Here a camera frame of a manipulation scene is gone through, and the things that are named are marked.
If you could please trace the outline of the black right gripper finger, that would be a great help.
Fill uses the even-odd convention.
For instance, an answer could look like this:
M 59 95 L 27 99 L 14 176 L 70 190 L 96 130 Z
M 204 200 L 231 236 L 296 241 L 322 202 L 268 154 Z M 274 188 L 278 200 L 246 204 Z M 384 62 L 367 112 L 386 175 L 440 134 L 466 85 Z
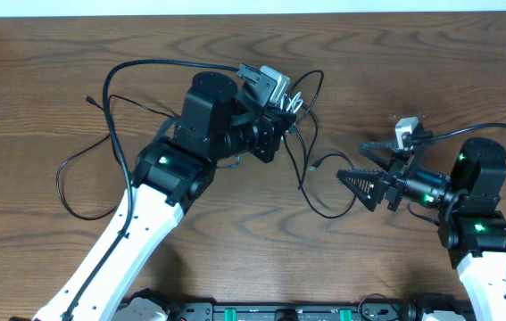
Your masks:
M 336 177 L 369 211 L 382 202 L 388 187 L 386 173 L 381 170 L 341 169 Z
M 376 154 L 376 151 L 390 151 L 390 160 L 381 158 Z M 399 144 L 396 141 L 360 143 L 359 153 L 377 164 L 381 169 L 402 168 Z

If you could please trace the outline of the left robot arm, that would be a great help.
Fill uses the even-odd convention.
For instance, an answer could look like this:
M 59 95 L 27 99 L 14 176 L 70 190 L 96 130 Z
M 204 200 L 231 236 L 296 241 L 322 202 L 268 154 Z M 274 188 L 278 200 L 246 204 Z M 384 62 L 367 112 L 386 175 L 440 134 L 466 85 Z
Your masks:
M 296 120 L 285 105 L 290 79 L 268 66 L 237 76 L 194 75 L 182 114 L 164 122 L 137 156 L 130 187 L 110 224 L 36 320 L 109 320 L 157 245 L 212 183 L 218 162 L 249 152 L 273 160 Z

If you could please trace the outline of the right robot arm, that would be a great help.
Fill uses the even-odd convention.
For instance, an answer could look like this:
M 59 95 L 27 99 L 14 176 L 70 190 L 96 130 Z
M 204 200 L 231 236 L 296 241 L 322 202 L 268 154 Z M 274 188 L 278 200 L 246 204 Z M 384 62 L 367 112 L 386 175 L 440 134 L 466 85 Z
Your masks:
M 338 180 L 368 210 L 382 201 L 397 210 L 403 199 L 437 210 L 439 241 L 468 293 L 475 319 L 506 320 L 506 218 L 497 209 L 506 179 L 506 149 L 472 137 L 445 175 L 423 168 L 427 142 L 396 144 L 389 160 L 376 155 L 375 147 L 362 144 L 360 152 L 377 170 L 340 170 Z

